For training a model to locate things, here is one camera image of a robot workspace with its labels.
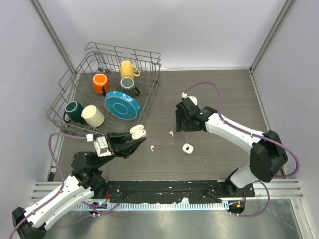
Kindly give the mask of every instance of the yellow mug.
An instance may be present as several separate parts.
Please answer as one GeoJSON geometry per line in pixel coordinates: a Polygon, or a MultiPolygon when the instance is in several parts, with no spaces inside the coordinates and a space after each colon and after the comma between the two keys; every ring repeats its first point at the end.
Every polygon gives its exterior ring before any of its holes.
{"type": "Polygon", "coordinates": [[[135,76],[140,76],[141,72],[130,61],[122,61],[121,63],[121,78],[130,77],[134,79],[135,76]]]}

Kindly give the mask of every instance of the blue bowl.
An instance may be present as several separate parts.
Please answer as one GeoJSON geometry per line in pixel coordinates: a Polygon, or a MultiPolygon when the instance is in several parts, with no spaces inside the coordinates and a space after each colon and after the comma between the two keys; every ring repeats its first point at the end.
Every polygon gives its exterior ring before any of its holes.
{"type": "Polygon", "coordinates": [[[141,106],[129,95],[111,91],[104,97],[106,109],[122,120],[134,120],[141,113],[141,106]]]}

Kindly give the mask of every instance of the mug handle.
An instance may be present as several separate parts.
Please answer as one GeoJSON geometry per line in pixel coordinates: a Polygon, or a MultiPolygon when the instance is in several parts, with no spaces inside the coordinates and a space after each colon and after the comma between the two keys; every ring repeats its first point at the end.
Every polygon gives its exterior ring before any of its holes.
{"type": "Polygon", "coordinates": [[[106,92],[105,92],[104,86],[102,86],[102,94],[103,94],[103,96],[106,96],[106,92]]]}
{"type": "Polygon", "coordinates": [[[134,93],[135,96],[139,96],[140,95],[140,90],[135,86],[135,90],[136,92],[134,93]]]}
{"type": "Polygon", "coordinates": [[[68,120],[68,121],[66,121],[66,120],[65,120],[65,115],[66,115],[66,112],[64,112],[64,114],[63,114],[63,120],[64,120],[64,122],[66,122],[66,123],[70,123],[70,122],[71,122],[71,120],[68,120]]]}
{"type": "Polygon", "coordinates": [[[134,76],[140,76],[140,74],[141,74],[140,70],[138,68],[136,68],[133,64],[132,64],[132,67],[139,72],[138,74],[134,73],[134,76]]]}

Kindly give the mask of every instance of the robotic arm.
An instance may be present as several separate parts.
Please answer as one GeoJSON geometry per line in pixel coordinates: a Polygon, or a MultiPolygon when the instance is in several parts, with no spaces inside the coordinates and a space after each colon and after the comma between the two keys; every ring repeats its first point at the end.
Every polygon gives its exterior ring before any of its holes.
{"type": "Polygon", "coordinates": [[[224,116],[222,116],[224,119],[222,120],[217,110],[207,106],[200,109],[197,106],[196,97],[183,96],[182,101],[176,105],[177,132],[202,130],[214,133],[238,145],[250,155],[250,164],[236,169],[225,180],[225,190],[230,195],[237,194],[246,185],[258,180],[270,182],[288,161],[286,152],[282,148],[253,136],[262,135],[281,143],[278,134],[274,131],[263,133],[252,130],[224,116]],[[225,124],[225,120],[234,127],[225,124]],[[238,128],[250,132],[250,135],[238,130],[238,128]]]}
{"type": "Polygon", "coordinates": [[[18,207],[12,212],[14,226],[25,220],[17,229],[20,238],[41,239],[76,205],[104,196],[108,184],[99,168],[115,157],[128,158],[145,139],[144,126],[138,125],[127,133],[107,133],[97,137],[94,141],[96,152],[77,152],[71,164],[74,170],[65,179],[62,191],[59,186],[36,204],[26,209],[18,207]]]}

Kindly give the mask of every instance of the small beige object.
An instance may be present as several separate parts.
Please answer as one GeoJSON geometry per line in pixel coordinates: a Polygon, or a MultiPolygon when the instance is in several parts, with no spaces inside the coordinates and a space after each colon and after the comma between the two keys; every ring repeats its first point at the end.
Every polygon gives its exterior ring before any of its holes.
{"type": "Polygon", "coordinates": [[[146,137],[146,131],[144,129],[132,134],[132,139],[139,139],[142,137],[146,137]]]}
{"type": "Polygon", "coordinates": [[[139,124],[137,126],[134,126],[130,129],[130,134],[136,133],[137,131],[143,130],[144,129],[144,125],[139,124]]]}
{"type": "Polygon", "coordinates": [[[105,118],[102,112],[94,105],[85,107],[81,116],[92,127],[100,126],[105,118]]]}

